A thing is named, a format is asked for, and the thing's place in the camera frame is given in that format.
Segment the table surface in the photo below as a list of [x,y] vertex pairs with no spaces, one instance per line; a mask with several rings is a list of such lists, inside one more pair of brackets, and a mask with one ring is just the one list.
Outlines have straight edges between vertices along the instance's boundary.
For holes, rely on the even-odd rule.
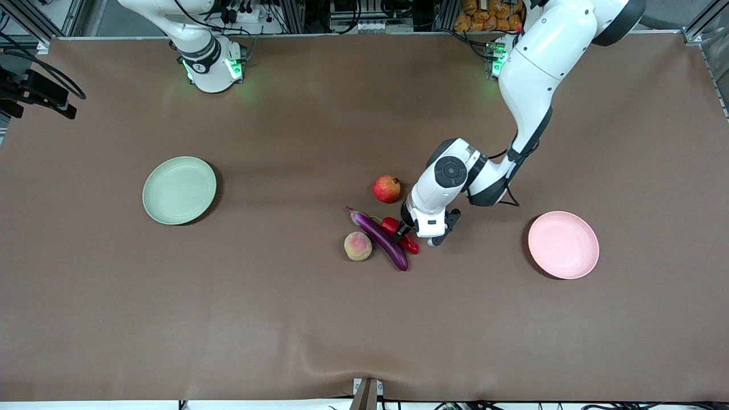
[[[729,400],[729,124],[678,34],[591,47],[557,90],[521,208],[467,206],[398,273],[347,260],[343,207],[416,181],[443,140],[494,154],[515,125],[449,36],[262,39],[244,85],[206,95],[164,41],[56,41],[89,95],[29,107],[0,150],[3,400],[340,396],[374,376],[405,400]],[[193,155],[221,179],[188,226],[141,205]],[[593,273],[541,275],[538,215],[587,220]]]

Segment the red chili pepper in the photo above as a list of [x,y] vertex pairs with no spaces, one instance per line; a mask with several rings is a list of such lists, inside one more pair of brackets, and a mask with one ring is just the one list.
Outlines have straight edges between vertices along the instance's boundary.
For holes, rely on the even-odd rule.
[[[400,225],[399,222],[395,218],[387,217],[382,220],[382,223],[380,226],[382,229],[385,230],[385,232],[392,235],[397,231],[398,226]],[[418,242],[415,242],[412,240],[408,235],[405,235],[402,240],[400,241],[400,246],[407,250],[408,252],[412,253],[413,255],[417,255],[418,252],[420,252],[420,247],[418,246]]]

